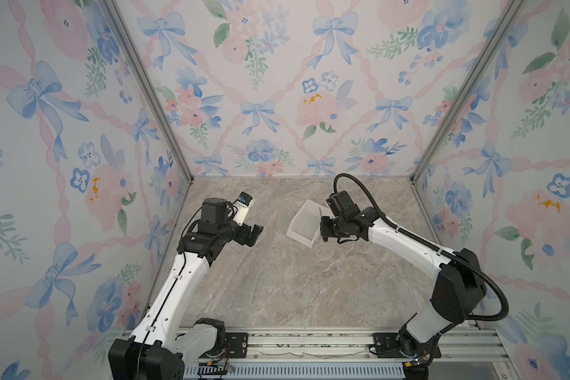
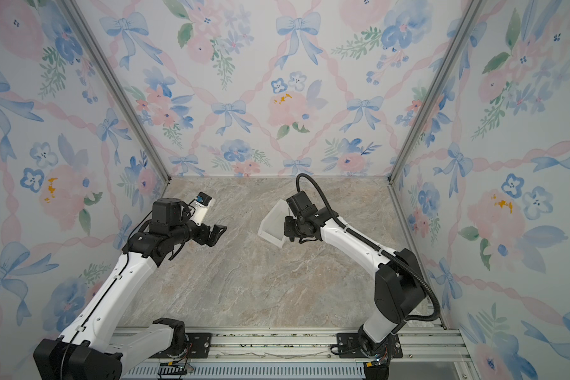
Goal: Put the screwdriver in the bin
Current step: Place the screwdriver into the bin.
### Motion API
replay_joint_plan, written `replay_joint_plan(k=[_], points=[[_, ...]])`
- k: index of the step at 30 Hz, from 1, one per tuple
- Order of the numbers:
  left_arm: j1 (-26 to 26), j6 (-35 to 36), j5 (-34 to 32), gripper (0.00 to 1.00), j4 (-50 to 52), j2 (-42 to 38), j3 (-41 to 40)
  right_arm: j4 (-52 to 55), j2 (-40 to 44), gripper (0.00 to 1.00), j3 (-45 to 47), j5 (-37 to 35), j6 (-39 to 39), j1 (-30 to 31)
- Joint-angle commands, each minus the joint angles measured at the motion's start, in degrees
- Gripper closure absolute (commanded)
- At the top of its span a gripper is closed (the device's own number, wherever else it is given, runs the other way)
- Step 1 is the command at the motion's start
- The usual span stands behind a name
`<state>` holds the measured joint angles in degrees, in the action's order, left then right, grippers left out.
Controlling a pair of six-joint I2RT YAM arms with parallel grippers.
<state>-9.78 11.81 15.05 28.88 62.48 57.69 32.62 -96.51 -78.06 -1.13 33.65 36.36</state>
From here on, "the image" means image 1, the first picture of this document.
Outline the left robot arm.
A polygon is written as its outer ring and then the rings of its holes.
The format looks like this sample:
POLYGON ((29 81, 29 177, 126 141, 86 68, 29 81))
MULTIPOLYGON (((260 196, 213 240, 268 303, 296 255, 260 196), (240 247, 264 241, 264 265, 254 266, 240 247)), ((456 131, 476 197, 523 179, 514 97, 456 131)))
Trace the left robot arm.
POLYGON ((248 193, 230 202, 204 200, 196 220, 183 232, 177 254, 155 302, 128 339, 117 339, 108 359, 115 379, 182 379, 199 358, 222 358, 227 353, 223 321, 199 319, 180 334, 181 320, 193 294, 223 248, 230 242, 252 247, 263 231, 245 218, 253 203, 248 193))

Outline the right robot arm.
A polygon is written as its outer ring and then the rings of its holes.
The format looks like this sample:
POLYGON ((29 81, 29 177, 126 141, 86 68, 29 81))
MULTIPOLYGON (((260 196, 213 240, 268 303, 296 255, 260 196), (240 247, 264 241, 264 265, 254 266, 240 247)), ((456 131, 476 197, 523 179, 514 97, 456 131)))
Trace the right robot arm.
POLYGON ((326 242, 366 242, 380 245, 420 269, 432 281, 428 304, 399 330, 395 346, 402 355, 417 358, 432 354, 439 338, 464 323, 486 295, 478 275, 478 259, 468 250, 455 252, 430 242, 380 215, 374 207, 364 210, 346 191, 327 199, 332 217, 321 218, 321 237, 326 242))

